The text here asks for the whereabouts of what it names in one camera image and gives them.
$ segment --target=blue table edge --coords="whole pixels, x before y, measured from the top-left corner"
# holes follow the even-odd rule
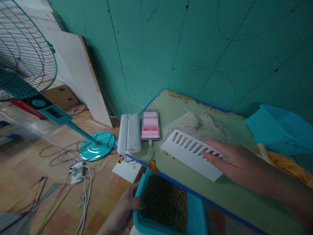
[[[155,98],[157,97],[157,95],[148,103],[147,106],[145,106],[144,109],[146,109],[146,108],[155,100]],[[196,100],[196,102],[202,103],[202,104],[204,104],[204,105],[206,105],[206,106],[212,107],[212,108],[214,108],[214,109],[220,110],[220,111],[225,112],[225,113],[230,113],[229,111],[226,111],[226,110],[224,110],[224,109],[220,109],[220,108],[214,107],[214,106],[212,106],[212,105],[206,104],[206,103],[201,102],[201,101],[198,101],[198,100]],[[113,143],[113,147],[114,147],[116,150],[117,150],[117,146],[116,146],[116,141],[117,141],[117,140],[118,140],[118,137],[115,139],[115,141],[114,141],[114,143]],[[128,157],[131,158],[132,160],[138,162],[139,164],[141,164],[141,165],[144,166],[145,168],[148,168],[148,164],[147,164],[147,163],[145,163],[145,162],[143,162],[143,161],[140,161],[140,160],[138,160],[138,159],[136,159],[136,158],[134,158],[134,157],[132,157],[132,156],[130,156],[130,155],[128,155],[128,154],[126,154],[126,156],[128,156]],[[253,231],[256,231],[256,232],[259,233],[259,234],[267,234],[267,233],[265,233],[264,231],[260,230],[259,228],[255,227],[254,225],[250,224],[249,222],[247,222],[247,221],[243,220],[242,218],[238,217],[237,215],[231,213],[230,211],[224,209],[223,207],[217,205],[216,203],[214,203],[214,202],[210,201],[209,199],[203,197],[202,195],[196,193],[195,191],[191,190],[190,188],[188,188],[188,187],[182,185],[181,183],[177,182],[176,180],[172,179],[171,177],[165,175],[164,173],[162,173],[162,172],[159,171],[159,172],[157,173],[157,175],[159,175],[159,176],[165,178],[166,180],[170,181],[171,183],[177,185],[178,187],[180,187],[180,188],[186,190],[187,192],[193,194],[194,196],[200,198],[200,199],[203,200],[205,203],[209,204],[209,205],[212,206],[212,207],[215,207],[216,209],[220,210],[221,212],[223,212],[224,214],[228,215],[229,217],[232,217],[233,219],[237,220],[238,222],[240,222],[241,224],[245,225],[246,227],[252,229]]]

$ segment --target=smartphone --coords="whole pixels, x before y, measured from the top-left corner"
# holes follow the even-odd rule
[[[142,110],[141,140],[159,140],[160,125],[157,109]]]

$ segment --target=green tabletop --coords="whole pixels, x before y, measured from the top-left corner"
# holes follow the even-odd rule
[[[233,136],[230,142],[239,143],[251,151],[256,151],[256,143],[245,123],[245,118],[238,115],[229,115],[228,117],[214,113],[200,105],[196,106],[193,101],[188,101],[187,104],[189,107],[199,107],[200,111],[205,111],[215,120],[222,121],[223,126]],[[161,129],[187,113],[186,104],[181,99],[169,96],[167,90],[160,92],[147,108],[159,110]],[[163,143],[165,139],[161,137],[159,141]],[[212,182],[177,159],[172,159],[171,156],[163,154],[158,146],[160,143],[153,141],[152,152],[143,161],[148,164],[152,159],[156,160],[156,166],[160,172],[199,194],[205,202],[258,232],[284,235],[305,234],[300,224],[281,203],[254,194],[232,182],[225,175],[216,182]],[[134,156],[137,159],[144,158],[148,150],[148,141],[142,141],[142,150],[135,153]]]

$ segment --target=white power bank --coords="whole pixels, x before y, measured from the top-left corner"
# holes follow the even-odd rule
[[[138,114],[123,114],[118,136],[117,152],[120,155],[141,150],[140,120]]]

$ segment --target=teal plastic tray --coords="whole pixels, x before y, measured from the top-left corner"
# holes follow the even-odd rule
[[[143,197],[144,191],[147,186],[148,178],[151,174],[155,174],[153,171],[147,169],[146,173],[142,175],[141,181],[139,183],[136,197]],[[206,219],[204,212],[204,204],[199,198],[193,196],[187,192],[187,202],[188,202],[188,214],[187,214],[187,228],[181,233],[173,228],[162,225],[160,223],[154,222],[152,220],[145,219],[141,216],[139,210],[134,211],[134,225],[136,229],[145,235],[157,235],[157,234],[173,234],[173,235],[207,235]]]

